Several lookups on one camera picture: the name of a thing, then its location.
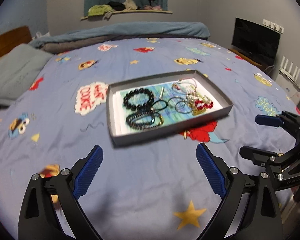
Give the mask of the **white wall socket strip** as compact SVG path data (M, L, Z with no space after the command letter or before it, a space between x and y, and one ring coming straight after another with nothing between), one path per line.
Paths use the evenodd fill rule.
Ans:
M263 19L262 24L265 27L273 29L274 31L276 31L278 33L284 34L284 27L282 27L282 26L280 26L280 25L278 25L278 24L276 24L274 22L271 22L269 20Z

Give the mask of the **wooden headboard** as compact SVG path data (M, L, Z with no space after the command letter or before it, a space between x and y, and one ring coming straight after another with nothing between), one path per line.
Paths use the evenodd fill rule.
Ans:
M15 28L0 35L0 58L20 44L27 44L32 41L28 26Z

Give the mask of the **black flat television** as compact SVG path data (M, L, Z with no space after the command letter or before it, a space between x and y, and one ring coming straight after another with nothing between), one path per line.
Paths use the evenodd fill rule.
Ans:
M235 19L232 45L249 56L273 65L279 48L281 34L260 24Z

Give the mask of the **grey folded blanket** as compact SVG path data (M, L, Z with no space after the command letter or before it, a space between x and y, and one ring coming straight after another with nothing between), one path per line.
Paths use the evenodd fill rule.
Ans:
M116 41L122 40L124 38L128 38L128 35L106 35L106 36L98 36L92 38L86 38L77 41L69 41L69 42L58 42L58 43L46 43L43 45L40 50L51 53L51 54L59 54L65 51L72 51L75 49L88 47L97 43L107 42L107 41Z

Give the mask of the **round pearl hair clip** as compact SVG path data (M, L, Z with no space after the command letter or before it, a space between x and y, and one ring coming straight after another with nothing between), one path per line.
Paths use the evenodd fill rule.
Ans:
M186 93L186 100L189 103L195 104L196 101L200 101L200 96L198 96L198 94L195 90L189 91Z

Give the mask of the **blue green printed paper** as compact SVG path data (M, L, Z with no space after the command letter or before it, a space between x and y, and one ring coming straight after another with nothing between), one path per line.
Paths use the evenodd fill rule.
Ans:
M165 87L165 91L162 100L159 100L162 87ZM192 113L176 112L175 104L186 100L186 93L193 90L200 96L200 101L189 103ZM158 126L189 121L223 108L216 97L195 78L122 89L114 93L112 100L116 135L138 133Z

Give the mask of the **pink cloth on sill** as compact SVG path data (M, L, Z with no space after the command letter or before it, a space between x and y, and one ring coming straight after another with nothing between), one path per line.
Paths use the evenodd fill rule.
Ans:
M162 8L160 5L157 5L157 6L145 5L143 7L143 10L162 11Z

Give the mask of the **wooden window sill shelf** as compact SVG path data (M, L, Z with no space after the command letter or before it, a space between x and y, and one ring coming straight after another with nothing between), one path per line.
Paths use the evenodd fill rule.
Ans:
M80 21L85 21L93 17L99 17L101 16L102 19L105 18L105 16L113 16L113 15L120 15L120 14L139 14L139 13L154 13L154 14L173 14L173 11L169 10L123 10L123 11L113 11L111 13L106 13L105 15L95 15L95 16L83 16L80 18Z

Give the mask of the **green cloth on sill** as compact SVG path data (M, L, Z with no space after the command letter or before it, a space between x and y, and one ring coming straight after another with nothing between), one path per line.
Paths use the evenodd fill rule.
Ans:
M108 4L93 5L88 10L88 17L102 16L103 19L108 19L114 12L115 10Z

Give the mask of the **grey shallow cardboard box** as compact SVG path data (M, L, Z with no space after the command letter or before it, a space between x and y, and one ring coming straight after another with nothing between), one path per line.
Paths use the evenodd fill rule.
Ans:
M128 146L227 116L232 101L198 70L111 84L107 122L115 146Z

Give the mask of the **white wifi router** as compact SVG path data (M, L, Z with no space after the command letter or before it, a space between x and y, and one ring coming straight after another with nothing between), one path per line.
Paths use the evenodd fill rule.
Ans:
M285 56L282 57L279 71L294 83L297 83L300 77L300 68L293 62L289 61L289 59L287 59Z

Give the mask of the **black cloth on sill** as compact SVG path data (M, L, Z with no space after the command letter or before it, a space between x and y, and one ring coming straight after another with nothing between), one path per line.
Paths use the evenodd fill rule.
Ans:
M109 5L115 11L123 11L126 9L126 6L120 2L110 1L107 3L107 5Z

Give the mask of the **grey blue pillow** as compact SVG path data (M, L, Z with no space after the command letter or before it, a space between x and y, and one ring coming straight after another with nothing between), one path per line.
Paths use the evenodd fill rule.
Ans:
M34 83L51 53L21 44L0 59L0 105L10 106Z

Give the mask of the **pearl bar hair clip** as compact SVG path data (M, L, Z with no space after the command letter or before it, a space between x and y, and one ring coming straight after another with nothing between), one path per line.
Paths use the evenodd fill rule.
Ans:
M162 87L161 91L160 91L160 95L159 95L159 100L162 100L163 95L164 95L164 91L165 91L165 87Z

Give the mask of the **small silver ring bangle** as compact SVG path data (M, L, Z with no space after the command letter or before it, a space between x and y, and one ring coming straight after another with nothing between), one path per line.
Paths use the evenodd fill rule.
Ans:
M186 100L181 100L175 104L175 111L181 114L189 114L192 113L192 106Z

